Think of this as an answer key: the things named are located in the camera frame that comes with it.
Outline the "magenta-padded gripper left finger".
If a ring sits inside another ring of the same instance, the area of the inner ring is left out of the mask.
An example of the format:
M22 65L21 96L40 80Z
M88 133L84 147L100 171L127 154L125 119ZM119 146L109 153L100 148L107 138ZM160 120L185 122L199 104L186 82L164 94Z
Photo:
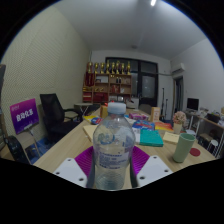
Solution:
M95 178L93 147L89 147L75 158L66 158L53 172L67 181L84 188L92 188Z

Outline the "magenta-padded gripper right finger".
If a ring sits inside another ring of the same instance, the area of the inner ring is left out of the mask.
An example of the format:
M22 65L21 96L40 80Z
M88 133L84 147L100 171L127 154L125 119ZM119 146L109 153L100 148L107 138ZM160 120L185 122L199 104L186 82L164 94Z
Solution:
M130 181L133 188L143 187L170 174L172 170L158 155L150 156L137 146L133 148L130 162Z

